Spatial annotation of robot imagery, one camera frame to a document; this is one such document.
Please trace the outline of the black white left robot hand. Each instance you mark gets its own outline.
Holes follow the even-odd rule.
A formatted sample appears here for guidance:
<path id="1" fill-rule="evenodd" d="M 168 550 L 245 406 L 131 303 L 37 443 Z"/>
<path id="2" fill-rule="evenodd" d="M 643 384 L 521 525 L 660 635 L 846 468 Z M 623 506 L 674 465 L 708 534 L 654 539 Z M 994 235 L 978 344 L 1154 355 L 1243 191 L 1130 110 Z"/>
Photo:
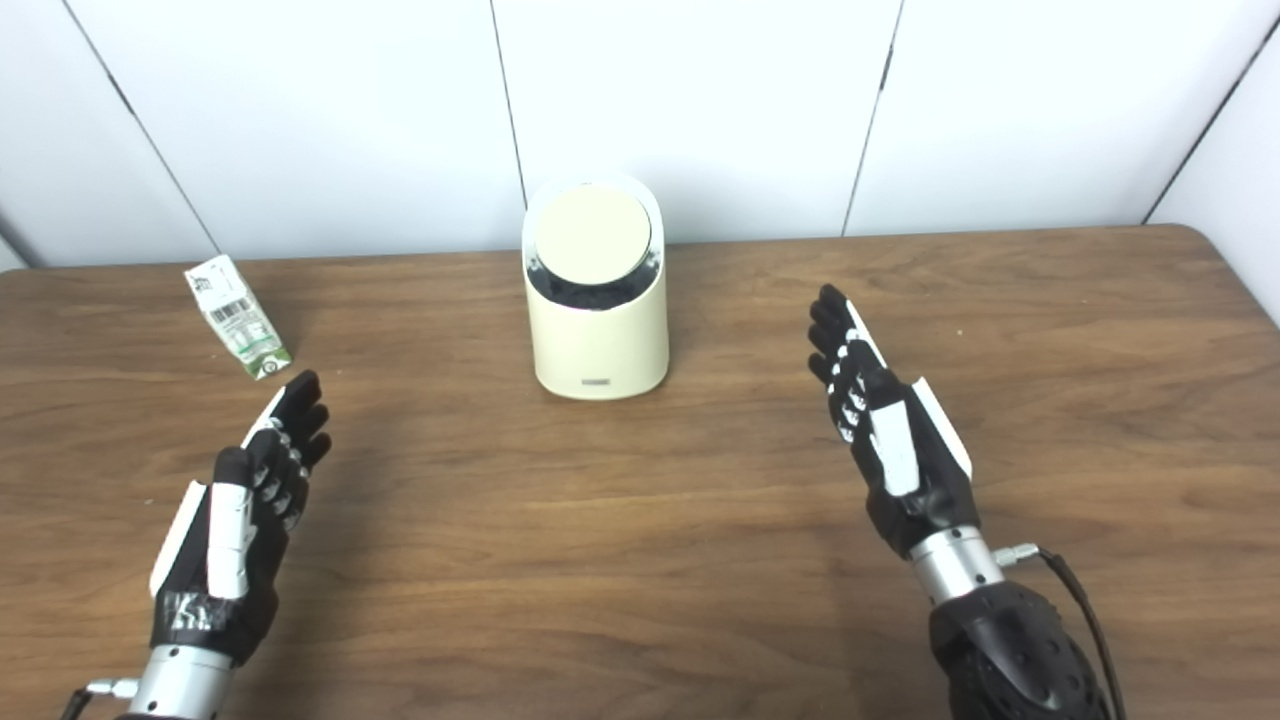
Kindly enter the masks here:
<path id="1" fill-rule="evenodd" d="M 223 448 L 207 480 L 192 480 L 148 580 L 150 646 L 188 646 L 244 665 L 279 609 L 275 580 L 308 502 L 314 469 L 332 448 L 316 372 L 284 384 L 241 445 Z"/>

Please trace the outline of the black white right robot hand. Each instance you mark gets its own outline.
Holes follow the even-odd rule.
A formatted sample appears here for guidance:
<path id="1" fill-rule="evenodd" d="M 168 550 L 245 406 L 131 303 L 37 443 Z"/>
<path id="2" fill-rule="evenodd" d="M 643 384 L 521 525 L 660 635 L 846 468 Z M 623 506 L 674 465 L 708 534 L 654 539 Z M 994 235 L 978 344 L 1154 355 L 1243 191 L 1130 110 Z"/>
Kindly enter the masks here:
<path id="1" fill-rule="evenodd" d="M 867 514 L 901 559 L 938 533 L 980 527 L 972 462 L 919 379 L 900 380 L 849 297 L 823 284 L 809 309 L 810 373 L 867 484 Z"/>

